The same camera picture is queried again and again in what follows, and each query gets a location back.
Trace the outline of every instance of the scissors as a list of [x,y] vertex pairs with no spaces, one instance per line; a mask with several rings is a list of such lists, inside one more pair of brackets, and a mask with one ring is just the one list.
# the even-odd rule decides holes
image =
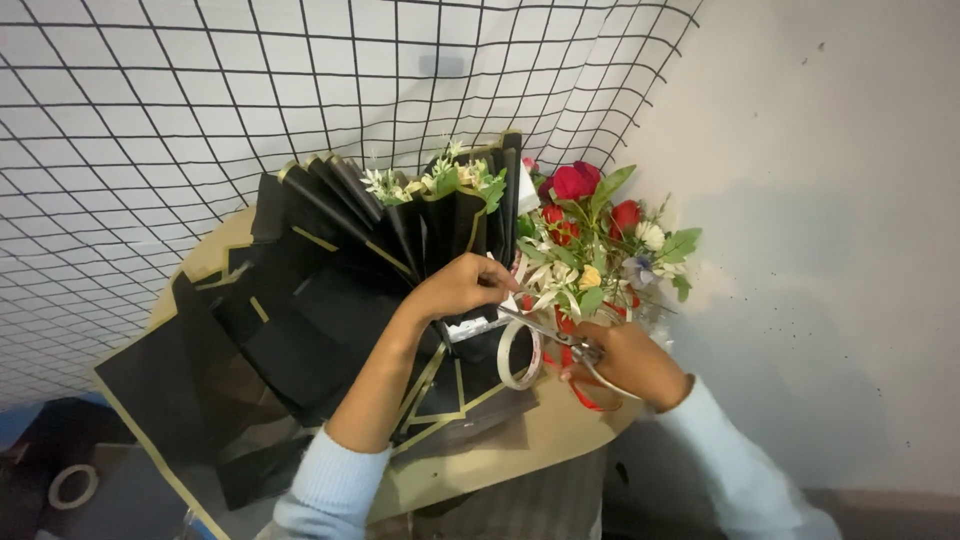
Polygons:
[[496,308],[523,323],[531,330],[537,331],[549,337],[550,339],[561,343],[562,345],[568,346],[570,348],[570,352],[573,353],[573,359],[577,362],[592,367],[600,361],[600,358],[603,357],[603,349],[601,349],[599,345],[593,343],[592,341],[577,337],[575,335],[570,335],[562,331],[555,331],[547,328],[533,317],[524,315],[519,311],[514,311],[509,307],[497,306]]

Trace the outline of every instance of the sweater sleeve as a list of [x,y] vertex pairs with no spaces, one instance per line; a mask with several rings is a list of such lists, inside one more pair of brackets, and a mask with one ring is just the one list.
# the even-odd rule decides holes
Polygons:
[[390,452],[388,447],[380,454],[359,454],[320,430],[300,463],[290,491],[274,508],[281,537],[363,538],[367,513]]
[[657,419],[700,465],[717,524],[731,540],[839,540],[827,513],[810,506],[767,454],[733,426],[701,381]]

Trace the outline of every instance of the wire grid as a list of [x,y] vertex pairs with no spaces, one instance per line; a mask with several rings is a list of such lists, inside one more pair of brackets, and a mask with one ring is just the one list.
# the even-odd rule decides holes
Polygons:
[[514,128],[542,170],[605,168],[699,4],[0,3],[0,409],[91,389],[291,157],[415,169]]

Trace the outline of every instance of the round table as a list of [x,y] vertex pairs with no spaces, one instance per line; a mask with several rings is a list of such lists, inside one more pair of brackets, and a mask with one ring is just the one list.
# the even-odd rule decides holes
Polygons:
[[[254,214],[255,208],[251,207],[230,216],[187,255],[180,269],[195,281],[226,267],[227,247],[252,242]],[[176,310],[168,283],[154,305],[147,331]],[[510,437],[500,432],[462,454],[428,457],[398,469],[388,467],[369,521],[438,503],[596,450],[612,441],[640,412],[639,403],[626,403],[613,412],[589,410],[556,377],[541,378],[533,389],[540,405],[516,420],[526,433],[526,445],[521,445],[525,448],[516,449],[516,443],[503,445],[513,447],[509,450],[498,448],[499,438]]]

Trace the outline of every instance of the flower bouquet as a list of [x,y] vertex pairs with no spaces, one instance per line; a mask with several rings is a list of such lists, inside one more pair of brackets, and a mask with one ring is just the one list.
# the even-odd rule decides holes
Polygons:
[[538,187],[543,206],[518,218],[517,276],[526,285],[524,308],[555,307],[573,323],[601,307],[627,317],[653,302],[655,285],[669,280],[680,302],[692,285],[686,258],[696,249],[700,229],[665,232],[660,219],[667,200],[651,210],[643,200],[611,202],[634,165],[602,177],[593,165],[576,161],[543,176],[532,160],[523,163]]

